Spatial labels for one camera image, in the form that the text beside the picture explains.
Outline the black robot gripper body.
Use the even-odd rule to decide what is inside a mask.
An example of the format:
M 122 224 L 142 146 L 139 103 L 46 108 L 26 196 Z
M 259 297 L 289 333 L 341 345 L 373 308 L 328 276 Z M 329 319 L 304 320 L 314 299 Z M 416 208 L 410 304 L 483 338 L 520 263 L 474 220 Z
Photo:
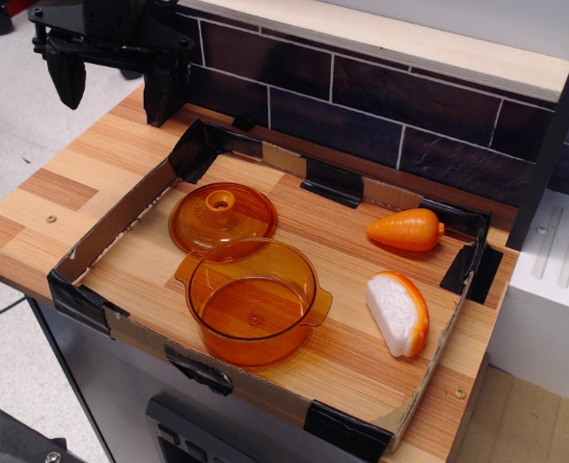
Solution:
M 95 64 L 143 74 L 184 75 L 191 39 L 177 25 L 176 1 L 42 1 L 28 13 L 34 49 L 56 77 Z

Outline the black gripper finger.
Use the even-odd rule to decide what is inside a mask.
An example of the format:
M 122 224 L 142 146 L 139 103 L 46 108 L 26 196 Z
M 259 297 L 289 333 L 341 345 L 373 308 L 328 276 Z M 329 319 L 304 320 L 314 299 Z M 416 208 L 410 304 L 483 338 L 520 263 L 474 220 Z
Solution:
M 156 69 L 144 75 L 144 108 L 149 125 L 160 127 L 186 102 L 186 78 L 177 70 Z
M 58 97 L 65 106 L 76 110 L 83 97 L 86 84 L 83 60 L 77 55 L 53 47 L 46 49 L 45 58 Z

